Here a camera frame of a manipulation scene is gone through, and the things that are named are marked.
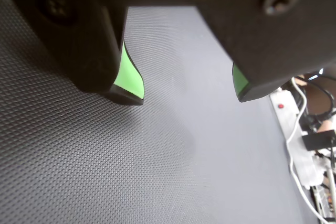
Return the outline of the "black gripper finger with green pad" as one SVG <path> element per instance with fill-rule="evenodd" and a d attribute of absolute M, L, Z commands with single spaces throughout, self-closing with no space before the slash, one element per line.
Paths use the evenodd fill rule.
<path fill-rule="evenodd" d="M 335 62 L 335 0 L 193 0 L 247 83 L 240 102 Z"/>
<path fill-rule="evenodd" d="M 82 92 L 117 104 L 142 105 L 144 83 L 100 0 L 12 0 Z"/>

